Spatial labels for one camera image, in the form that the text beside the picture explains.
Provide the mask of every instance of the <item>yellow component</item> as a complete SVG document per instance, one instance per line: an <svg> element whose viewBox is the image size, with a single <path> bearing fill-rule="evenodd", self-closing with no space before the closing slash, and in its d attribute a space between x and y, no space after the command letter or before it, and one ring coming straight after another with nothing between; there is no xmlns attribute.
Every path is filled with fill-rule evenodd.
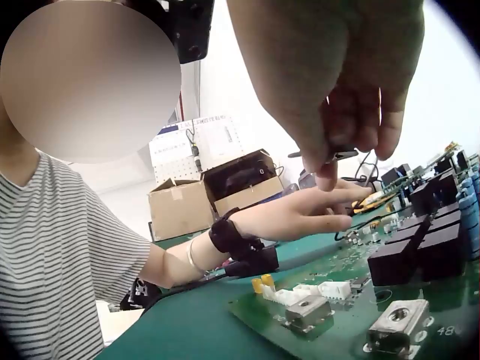
<svg viewBox="0 0 480 360"><path fill-rule="evenodd" d="M253 286L253 291L255 291L255 294L261 294L262 293L262 287L260 286L262 284L261 279L259 278L254 278L252 279L252 286Z"/></svg>
<svg viewBox="0 0 480 360"><path fill-rule="evenodd" d="M375 228L377 228L377 226L379 226L379 225L380 225L380 221L379 221L379 220L372 221L372 222L370 223L370 229L375 229Z"/></svg>
<svg viewBox="0 0 480 360"><path fill-rule="evenodd" d="M275 286L275 283L273 282L273 278L270 274L262 275L262 282L264 285L267 285L271 288Z"/></svg>
<svg viewBox="0 0 480 360"><path fill-rule="evenodd" d="M355 209L355 206L357 205L357 201L352 203L352 207L354 208L353 209L353 212L355 214L358 214L358 213L363 213L365 211L368 211L368 210L373 210L373 209L376 209L377 207L379 207L380 205L384 204L385 202L387 202L388 200L392 199L394 196L396 196L397 194L396 193L393 193L383 199L380 199L379 201L375 201L371 204L368 204L366 205L367 203L367 199L363 200L360 205L362 205L362 207L360 209Z"/></svg>

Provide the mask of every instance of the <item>screw hole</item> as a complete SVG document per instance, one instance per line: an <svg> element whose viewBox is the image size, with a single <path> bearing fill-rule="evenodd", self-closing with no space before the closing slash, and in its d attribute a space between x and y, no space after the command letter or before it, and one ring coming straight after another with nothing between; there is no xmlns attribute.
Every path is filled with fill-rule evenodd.
<svg viewBox="0 0 480 360"><path fill-rule="evenodd" d="M407 308L400 308L393 310L390 315L388 315L388 319L391 321L400 321L406 318L408 315L408 309Z"/></svg>

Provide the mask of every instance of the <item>wrist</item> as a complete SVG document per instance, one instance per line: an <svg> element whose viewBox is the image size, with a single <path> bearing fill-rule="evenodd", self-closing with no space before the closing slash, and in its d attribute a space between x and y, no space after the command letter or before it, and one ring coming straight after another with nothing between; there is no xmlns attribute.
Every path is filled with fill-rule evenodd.
<svg viewBox="0 0 480 360"><path fill-rule="evenodd" d="M251 210L251 208L238 211L232 214L229 218L235 226L235 229L237 229L238 233L243 238L250 235L256 235L255 229L253 229L254 226L252 224L253 217L250 215L249 210Z"/></svg>

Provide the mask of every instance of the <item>yellow capacitor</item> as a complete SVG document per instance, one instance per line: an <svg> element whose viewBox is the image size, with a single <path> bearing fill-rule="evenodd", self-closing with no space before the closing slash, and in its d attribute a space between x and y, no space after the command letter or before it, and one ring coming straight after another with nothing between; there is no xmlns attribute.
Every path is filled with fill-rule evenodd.
<svg viewBox="0 0 480 360"><path fill-rule="evenodd" d="M267 285L271 288L275 287L275 283L273 282L273 278L270 274L262 275L262 282L263 282L264 285Z"/></svg>
<svg viewBox="0 0 480 360"><path fill-rule="evenodd" d="M253 286L253 291L255 291L255 294L261 294L262 293L262 287L260 286L262 284L262 281L259 278L254 278L252 279L252 286Z"/></svg>

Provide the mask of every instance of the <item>black wrist strap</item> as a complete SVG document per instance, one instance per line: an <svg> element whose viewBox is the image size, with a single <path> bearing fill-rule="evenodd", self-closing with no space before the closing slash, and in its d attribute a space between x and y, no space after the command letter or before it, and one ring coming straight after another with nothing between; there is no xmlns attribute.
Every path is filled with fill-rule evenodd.
<svg viewBox="0 0 480 360"><path fill-rule="evenodd" d="M258 237L242 237L233 222L228 219L239 210L236 207L228 211L212 225L208 232L216 249L221 253L230 253L230 257L236 261L245 258L252 250L260 250L264 247Z"/></svg>

